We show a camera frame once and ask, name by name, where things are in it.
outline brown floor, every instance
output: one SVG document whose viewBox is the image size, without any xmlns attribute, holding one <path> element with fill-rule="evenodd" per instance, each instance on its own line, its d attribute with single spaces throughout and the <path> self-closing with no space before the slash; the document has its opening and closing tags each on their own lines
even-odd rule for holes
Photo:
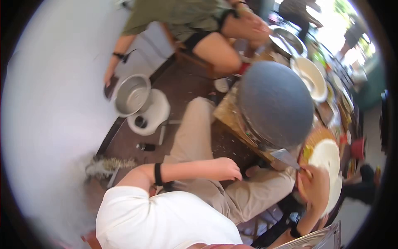
<svg viewBox="0 0 398 249">
<path fill-rule="evenodd" d="M 205 77 L 203 68 L 186 63 L 179 65 L 174 63 L 170 66 L 153 84 L 153 88 L 163 91 L 170 103 L 171 120 L 180 120 L 184 114 L 186 105 L 198 96 L 205 97 L 213 88 L 213 81 Z M 174 135 L 178 129 L 178 125 L 168 125 L 164 137 L 163 145 L 156 146 L 155 151 L 140 151 L 136 149 L 136 145 L 140 142 L 157 144 L 160 134 L 158 129 L 153 135 L 143 137 L 135 134 L 128 126 L 127 121 L 123 123 L 120 130 L 110 143 L 105 152 L 107 157 L 116 157 L 120 159 L 135 159 L 138 164 L 162 162 L 163 157 L 168 155 L 173 145 Z M 229 157 L 233 159 L 242 169 L 252 164 L 257 156 L 246 145 L 240 142 L 232 134 L 222 129 L 222 126 L 215 122 L 212 125 L 212 151 L 214 158 Z M 117 184 L 130 169 L 120 169 L 115 183 Z M 105 192 L 106 180 L 98 183 L 91 180 L 89 185 L 97 190 L 102 186 Z M 223 186 L 227 186 L 229 182 L 222 182 Z M 101 203 L 100 200 L 91 201 L 89 205 L 91 210 L 98 210 Z M 245 244 L 251 244 L 253 235 L 261 235 L 265 230 L 270 228 L 282 216 L 282 213 L 274 205 L 269 212 L 263 212 L 256 218 L 240 224 L 238 226 L 241 232 L 242 240 Z"/>
</svg>

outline bottle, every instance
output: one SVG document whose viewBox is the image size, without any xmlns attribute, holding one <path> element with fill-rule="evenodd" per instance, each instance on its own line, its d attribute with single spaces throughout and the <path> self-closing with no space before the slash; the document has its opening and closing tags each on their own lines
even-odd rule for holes
<svg viewBox="0 0 398 249">
<path fill-rule="evenodd" d="M 136 146 L 137 149 L 140 149 L 142 151 L 154 151 L 156 148 L 156 145 L 151 144 L 151 143 L 139 143 Z"/>
</svg>

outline khaki pants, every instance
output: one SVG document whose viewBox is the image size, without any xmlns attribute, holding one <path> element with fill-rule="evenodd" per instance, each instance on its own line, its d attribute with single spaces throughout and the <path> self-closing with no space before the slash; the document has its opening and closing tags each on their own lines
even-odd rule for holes
<svg viewBox="0 0 398 249">
<path fill-rule="evenodd" d="M 213 159 L 211 123 L 214 105 L 205 98 L 192 100 L 185 111 L 165 163 Z M 236 225 L 246 222 L 287 196 L 293 189 L 292 171 L 261 169 L 249 181 L 236 181 L 224 189 L 218 181 L 191 179 L 175 189 L 200 197 Z"/>
</svg>

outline white t-shirt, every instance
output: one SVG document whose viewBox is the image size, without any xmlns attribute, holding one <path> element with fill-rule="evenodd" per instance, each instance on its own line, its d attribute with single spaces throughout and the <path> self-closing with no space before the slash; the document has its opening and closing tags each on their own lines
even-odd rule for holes
<svg viewBox="0 0 398 249">
<path fill-rule="evenodd" d="M 149 198 L 145 190 L 132 186 L 105 193 L 96 233 L 103 249 L 242 244 L 235 224 L 196 195 L 175 191 Z"/>
</svg>

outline black wrist strap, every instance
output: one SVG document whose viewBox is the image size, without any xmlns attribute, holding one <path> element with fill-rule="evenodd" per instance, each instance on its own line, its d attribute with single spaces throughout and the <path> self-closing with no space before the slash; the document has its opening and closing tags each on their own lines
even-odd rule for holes
<svg viewBox="0 0 398 249">
<path fill-rule="evenodd" d="M 293 238 L 300 238 L 302 235 L 297 231 L 297 224 L 295 224 L 290 230 L 290 236 Z"/>
<path fill-rule="evenodd" d="M 246 2 L 239 1 L 239 2 L 234 3 L 234 4 L 232 5 L 232 7 L 234 7 L 234 9 L 236 9 L 236 6 L 237 6 L 238 4 L 246 4 L 246 5 L 247 5 Z"/>
<path fill-rule="evenodd" d="M 131 52 L 129 52 L 128 54 L 120 54 L 120 53 L 113 52 L 112 55 L 118 57 L 124 64 L 126 64 L 127 60 L 129 59 L 129 56 L 130 56 Z"/>
<path fill-rule="evenodd" d="M 155 163 L 155 185 L 163 186 L 162 176 L 160 175 L 160 163 Z"/>
</svg>

